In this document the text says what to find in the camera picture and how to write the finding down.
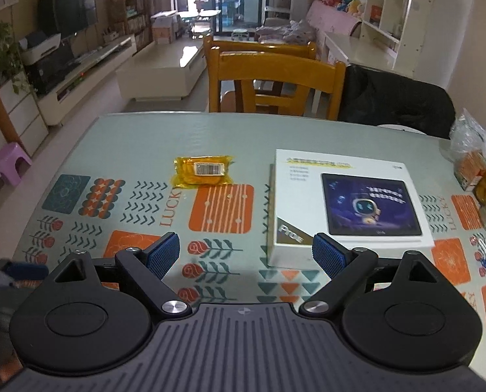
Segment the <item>white tablet product box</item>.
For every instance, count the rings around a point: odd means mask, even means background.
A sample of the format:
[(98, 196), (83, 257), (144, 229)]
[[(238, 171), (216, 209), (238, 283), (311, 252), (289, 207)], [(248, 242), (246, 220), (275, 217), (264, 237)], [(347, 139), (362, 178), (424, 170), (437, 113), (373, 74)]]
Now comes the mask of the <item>white tablet product box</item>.
[(399, 162), (278, 150), (271, 170), (268, 263), (314, 269), (315, 236), (381, 257), (434, 246), (407, 167)]

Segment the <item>yellow snack packet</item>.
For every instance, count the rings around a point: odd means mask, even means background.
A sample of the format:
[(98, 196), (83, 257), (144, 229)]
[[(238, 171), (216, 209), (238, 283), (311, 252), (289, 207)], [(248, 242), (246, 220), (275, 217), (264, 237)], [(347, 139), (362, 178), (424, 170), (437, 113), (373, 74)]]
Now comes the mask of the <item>yellow snack packet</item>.
[(171, 183), (175, 188), (231, 185), (231, 162), (231, 156), (177, 157)]

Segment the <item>purple plastic stool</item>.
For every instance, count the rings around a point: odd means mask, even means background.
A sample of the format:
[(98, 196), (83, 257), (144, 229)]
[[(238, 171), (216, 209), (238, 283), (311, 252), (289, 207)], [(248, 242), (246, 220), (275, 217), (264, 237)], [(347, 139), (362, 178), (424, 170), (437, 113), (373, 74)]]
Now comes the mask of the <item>purple plastic stool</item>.
[(7, 143), (0, 149), (0, 174), (13, 186), (22, 181), (17, 164), (23, 161), (32, 166), (32, 160), (18, 142)]

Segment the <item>orange snack carton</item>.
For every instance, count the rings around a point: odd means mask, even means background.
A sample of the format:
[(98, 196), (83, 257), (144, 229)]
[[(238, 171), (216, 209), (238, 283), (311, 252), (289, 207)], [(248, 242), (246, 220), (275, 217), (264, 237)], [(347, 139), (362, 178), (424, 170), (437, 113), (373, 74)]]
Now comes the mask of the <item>orange snack carton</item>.
[(454, 176), (464, 191), (472, 191), (486, 173), (486, 159), (480, 151), (464, 153), (453, 164)]

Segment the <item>black jacket on chair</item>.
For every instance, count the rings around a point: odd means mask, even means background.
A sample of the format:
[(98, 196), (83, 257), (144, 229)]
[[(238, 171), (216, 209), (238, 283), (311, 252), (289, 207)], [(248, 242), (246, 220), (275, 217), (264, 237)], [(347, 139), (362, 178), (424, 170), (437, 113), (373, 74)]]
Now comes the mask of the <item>black jacket on chair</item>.
[(437, 85), (350, 65), (337, 119), (370, 126), (409, 126), (427, 136), (447, 139), (455, 109), (450, 96)]

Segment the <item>white tv cabinet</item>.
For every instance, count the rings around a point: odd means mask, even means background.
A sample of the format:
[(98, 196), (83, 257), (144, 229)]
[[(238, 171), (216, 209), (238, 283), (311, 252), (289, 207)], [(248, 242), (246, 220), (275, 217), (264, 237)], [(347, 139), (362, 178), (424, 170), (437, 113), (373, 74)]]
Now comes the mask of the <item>white tv cabinet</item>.
[(47, 126), (57, 126), (108, 75), (137, 52), (135, 36), (121, 36), (86, 57), (64, 79), (38, 100)]

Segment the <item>clear plastic snack bag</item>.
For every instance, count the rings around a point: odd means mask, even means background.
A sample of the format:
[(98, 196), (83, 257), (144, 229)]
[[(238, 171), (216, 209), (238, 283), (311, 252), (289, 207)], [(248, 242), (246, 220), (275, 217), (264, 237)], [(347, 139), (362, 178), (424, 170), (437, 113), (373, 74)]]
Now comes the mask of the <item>clear plastic snack bag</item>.
[(480, 151), (486, 159), (486, 127), (482, 127), (466, 109), (453, 122), (449, 137), (453, 163), (470, 151)]

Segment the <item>front wooden chair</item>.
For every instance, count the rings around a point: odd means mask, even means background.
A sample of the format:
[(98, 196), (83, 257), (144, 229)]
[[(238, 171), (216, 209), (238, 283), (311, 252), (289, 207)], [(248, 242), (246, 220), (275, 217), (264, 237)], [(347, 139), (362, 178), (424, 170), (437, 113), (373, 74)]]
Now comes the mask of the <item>front wooden chair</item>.
[[(244, 113), (255, 113), (259, 106), (273, 106), (281, 115), (304, 115), (311, 90), (330, 96), (326, 119), (336, 121), (346, 77), (346, 64), (334, 65), (270, 51), (223, 51), (214, 46), (209, 51), (209, 111), (221, 110), (221, 83), (235, 81), (240, 87)], [(295, 86), (291, 95), (259, 93), (255, 81), (288, 83)]]

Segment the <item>wooden chair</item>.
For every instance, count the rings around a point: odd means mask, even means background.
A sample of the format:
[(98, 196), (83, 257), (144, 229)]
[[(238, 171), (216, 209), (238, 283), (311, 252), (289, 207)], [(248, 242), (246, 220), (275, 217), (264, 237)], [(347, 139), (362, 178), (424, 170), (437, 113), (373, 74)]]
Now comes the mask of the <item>wooden chair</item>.
[(259, 43), (256, 41), (216, 40), (214, 36), (204, 36), (203, 49), (207, 59), (209, 59), (210, 51), (214, 47), (218, 47), (221, 52), (272, 52), (312, 60), (315, 60), (317, 56), (317, 46), (312, 41), (307, 45), (297, 45), (283, 42)]
[[(209, 111), (221, 110), (221, 83), (235, 81), (240, 87), (244, 113), (255, 113), (259, 106), (273, 106), (281, 115), (304, 115), (311, 90), (330, 96), (326, 119), (336, 121), (346, 77), (346, 64), (334, 65), (270, 51), (223, 51), (214, 46), (209, 51)], [(259, 93), (255, 81), (288, 83), (295, 86), (291, 95)]]

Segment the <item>white coffee table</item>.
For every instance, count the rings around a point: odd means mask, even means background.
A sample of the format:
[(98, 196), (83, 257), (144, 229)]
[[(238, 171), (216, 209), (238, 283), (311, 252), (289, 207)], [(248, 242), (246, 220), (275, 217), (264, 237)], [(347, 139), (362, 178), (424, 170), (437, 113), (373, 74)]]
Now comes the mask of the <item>white coffee table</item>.
[(116, 70), (123, 99), (180, 100), (189, 96), (206, 68), (203, 41), (151, 42)]

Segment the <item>green potted plant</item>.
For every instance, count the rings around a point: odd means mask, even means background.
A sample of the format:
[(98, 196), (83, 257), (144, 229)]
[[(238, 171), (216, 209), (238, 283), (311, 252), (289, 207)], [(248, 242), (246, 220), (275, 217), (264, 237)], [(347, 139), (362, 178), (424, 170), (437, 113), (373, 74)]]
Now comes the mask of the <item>green potted plant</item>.
[(23, 75), (23, 63), (18, 43), (14, 41), (12, 26), (0, 21), (0, 88), (11, 81), (15, 94), (29, 91), (27, 78)]

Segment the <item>rear wooden chair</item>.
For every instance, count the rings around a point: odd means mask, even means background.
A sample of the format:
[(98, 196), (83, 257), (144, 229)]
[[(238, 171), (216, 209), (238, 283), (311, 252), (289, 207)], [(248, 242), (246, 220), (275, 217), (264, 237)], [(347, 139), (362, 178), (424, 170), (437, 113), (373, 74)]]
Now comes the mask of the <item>rear wooden chair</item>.
[(272, 52), (312, 60), (315, 60), (317, 56), (317, 46), (312, 41), (307, 45), (297, 45), (283, 42), (259, 43), (256, 41), (216, 40), (214, 36), (204, 36), (203, 49), (207, 59), (209, 59), (210, 51), (214, 47), (218, 47), (221, 52)]

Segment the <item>white printer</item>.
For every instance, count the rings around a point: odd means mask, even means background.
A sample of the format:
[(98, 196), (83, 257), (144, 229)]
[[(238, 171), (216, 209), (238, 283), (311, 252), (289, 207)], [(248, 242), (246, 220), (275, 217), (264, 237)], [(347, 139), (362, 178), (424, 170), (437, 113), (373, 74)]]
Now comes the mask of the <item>white printer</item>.
[(35, 62), (57, 50), (60, 41), (60, 33), (47, 36), (43, 31), (35, 31), (23, 37), (18, 41), (23, 65), (34, 65)]

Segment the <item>white cubby bookshelf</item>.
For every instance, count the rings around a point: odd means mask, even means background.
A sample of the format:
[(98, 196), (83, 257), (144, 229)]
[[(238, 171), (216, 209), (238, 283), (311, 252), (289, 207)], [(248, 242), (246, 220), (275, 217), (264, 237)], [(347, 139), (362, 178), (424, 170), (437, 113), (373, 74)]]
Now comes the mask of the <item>white cubby bookshelf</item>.
[(435, 0), (366, 0), (360, 40), (380, 53), (382, 69), (412, 77)]

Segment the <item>black flat television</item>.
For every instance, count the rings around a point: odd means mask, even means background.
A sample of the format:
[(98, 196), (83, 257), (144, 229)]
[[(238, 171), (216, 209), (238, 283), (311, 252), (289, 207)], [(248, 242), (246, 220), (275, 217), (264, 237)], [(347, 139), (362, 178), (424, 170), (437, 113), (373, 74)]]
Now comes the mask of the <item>black flat television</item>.
[(38, 23), (47, 36), (74, 36), (98, 23), (96, 0), (39, 0)]

